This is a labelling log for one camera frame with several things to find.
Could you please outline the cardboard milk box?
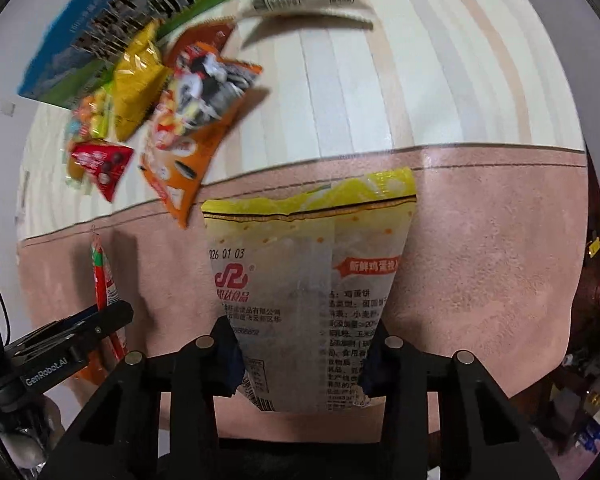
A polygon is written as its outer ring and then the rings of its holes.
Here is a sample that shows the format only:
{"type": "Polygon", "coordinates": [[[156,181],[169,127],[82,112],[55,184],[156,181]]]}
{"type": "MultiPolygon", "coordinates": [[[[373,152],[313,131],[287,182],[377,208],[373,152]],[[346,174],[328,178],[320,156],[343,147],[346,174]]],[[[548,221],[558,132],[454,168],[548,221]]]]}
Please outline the cardboard milk box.
{"type": "Polygon", "coordinates": [[[47,29],[18,94],[70,108],[106,84],[133,37],[157,20],[159,39],[226,0],[71,0],[47,29]]]}

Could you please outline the white wall socket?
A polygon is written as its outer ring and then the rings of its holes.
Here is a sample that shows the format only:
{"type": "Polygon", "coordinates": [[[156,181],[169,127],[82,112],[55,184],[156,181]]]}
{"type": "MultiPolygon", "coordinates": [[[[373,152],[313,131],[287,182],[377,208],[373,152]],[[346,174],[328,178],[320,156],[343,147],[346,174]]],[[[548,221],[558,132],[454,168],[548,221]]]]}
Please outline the white wall socket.
{"type": "Polygon", "coordinates": [[[12,117],[14,116],[16,106],[13,102],[5,102],[2,104],[1,112],[3,115],[12,117]]]}

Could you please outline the orange panda snack bag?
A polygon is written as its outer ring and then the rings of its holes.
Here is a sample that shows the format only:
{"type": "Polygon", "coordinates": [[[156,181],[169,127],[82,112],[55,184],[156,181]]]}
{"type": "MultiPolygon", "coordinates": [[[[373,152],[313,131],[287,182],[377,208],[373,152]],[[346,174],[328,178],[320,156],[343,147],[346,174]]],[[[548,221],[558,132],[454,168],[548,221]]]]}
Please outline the orange panda snack bag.
{"type": "Polygon", "coordinates": [[[186,228],[212,158],[263,72],[196,42],[180,51],[150,118],[140,171],[169,214],[186,228]]]}

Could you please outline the striped pink blanket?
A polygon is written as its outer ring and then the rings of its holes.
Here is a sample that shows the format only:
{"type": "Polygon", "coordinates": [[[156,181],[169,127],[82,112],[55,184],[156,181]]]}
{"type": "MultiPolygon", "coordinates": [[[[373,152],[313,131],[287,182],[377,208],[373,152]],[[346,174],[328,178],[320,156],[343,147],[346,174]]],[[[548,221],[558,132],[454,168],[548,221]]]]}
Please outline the striped pink blanket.
{"type": "MultiPolygon", "coordinates": [[[[584,255],[588,170],[576,104],[529,0],[367,0],[370,29],[245,21],[226,53],[263,91],[216,153],[200,198],[286,197],[408,167],[417,206],[384,320],[417,348],[475,353],[516,394],[554,370],[584,255]]],[[[66,185],[68,114],[41,105],[20,171],[18,271],[34,325],[94,298],[102,234],[131,346],[178,350],[219,301],[199,212],[182,229],[140,170],[113,203],[66,185]]]]}

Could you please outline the pale yellow egg cake bag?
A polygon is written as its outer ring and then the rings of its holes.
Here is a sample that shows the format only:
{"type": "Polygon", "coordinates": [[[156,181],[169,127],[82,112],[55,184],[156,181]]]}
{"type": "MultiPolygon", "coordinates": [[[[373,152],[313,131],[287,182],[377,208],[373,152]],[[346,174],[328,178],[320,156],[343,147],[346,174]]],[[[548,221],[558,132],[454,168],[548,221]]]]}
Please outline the pale yellow egg cake bag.
{"type": "Polygon", "coordinates": [[[362,408],[364,359],[416,211],[406,167],[273,200],[207,200],[215,292],[262,411],[362,408]]]}

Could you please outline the brown square snack packet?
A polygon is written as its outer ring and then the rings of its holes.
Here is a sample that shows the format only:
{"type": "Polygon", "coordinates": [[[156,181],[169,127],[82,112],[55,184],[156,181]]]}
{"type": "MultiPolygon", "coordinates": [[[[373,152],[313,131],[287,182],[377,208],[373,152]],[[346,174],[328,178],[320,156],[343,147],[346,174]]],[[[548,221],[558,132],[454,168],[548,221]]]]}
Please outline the brown square snack packet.
{"type": "Polygon", "coordinates": [[[234,32],[236,20],[234,18],[219,18],[190,26],[178,36],[171,47],[166,48],[166,54],[162,57],[162,64],[169,68],[174,68],[176,60],[186,47],[202,42],[215,48],[216,52],[221,52],[230,35],[234,32]]]}

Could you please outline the colourful candy balls bag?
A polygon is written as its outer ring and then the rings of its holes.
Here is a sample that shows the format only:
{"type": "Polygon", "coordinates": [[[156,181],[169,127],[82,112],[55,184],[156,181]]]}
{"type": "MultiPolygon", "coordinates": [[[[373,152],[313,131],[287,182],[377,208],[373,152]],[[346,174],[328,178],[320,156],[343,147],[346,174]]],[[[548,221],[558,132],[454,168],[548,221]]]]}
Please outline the colourful candy balls bag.
{"type": "Polygon", "coordinates": [[[84,96],[65,126],[66,149],[77,143],[107,140],[112,110],[112,83],[84,96]]]}

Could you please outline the yellow foil snack bag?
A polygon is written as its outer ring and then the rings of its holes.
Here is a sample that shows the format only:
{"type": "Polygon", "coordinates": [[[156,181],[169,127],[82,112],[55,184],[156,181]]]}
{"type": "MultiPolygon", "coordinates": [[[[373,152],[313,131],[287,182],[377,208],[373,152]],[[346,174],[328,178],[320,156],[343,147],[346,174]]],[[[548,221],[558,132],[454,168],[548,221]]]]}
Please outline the yellow foil snack bag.
{"type": "Polygon", "coordinates": [[[156,46],[160,25],[152,20],[138,32],[114,69],[112,114],[118,142],[126,142],[140,128],[171,75],[156,46]]]}

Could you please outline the orange jelly cup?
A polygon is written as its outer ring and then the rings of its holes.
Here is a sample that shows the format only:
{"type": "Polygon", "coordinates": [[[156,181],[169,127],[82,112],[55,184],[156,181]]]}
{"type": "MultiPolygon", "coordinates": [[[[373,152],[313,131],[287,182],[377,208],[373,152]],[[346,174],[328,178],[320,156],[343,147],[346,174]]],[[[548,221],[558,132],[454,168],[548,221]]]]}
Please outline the orange jelly cup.
{"type": "Polygon", "coordinates": [[[70,188],[74,188],[83,195],[90,195],[94,191],[94,183],[91,176],[82,166],[76,163],[76,160],[69,152],[66,153],[65,167],[65,180],[70,188]]]}

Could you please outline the red triangular snack packet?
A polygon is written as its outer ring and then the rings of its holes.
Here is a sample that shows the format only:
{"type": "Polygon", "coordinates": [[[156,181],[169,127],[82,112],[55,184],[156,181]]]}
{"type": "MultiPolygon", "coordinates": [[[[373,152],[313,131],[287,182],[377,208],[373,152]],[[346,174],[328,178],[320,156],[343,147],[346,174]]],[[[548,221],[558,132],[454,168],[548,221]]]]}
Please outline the red triangular snack packet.
{"type": "Polygon", "coordinates": [[[79,142],[70,152],[72,160],[94,181],[108,202],[114,201],[117,186],[134,150],[124,144],[106,141],[79,142]]]}

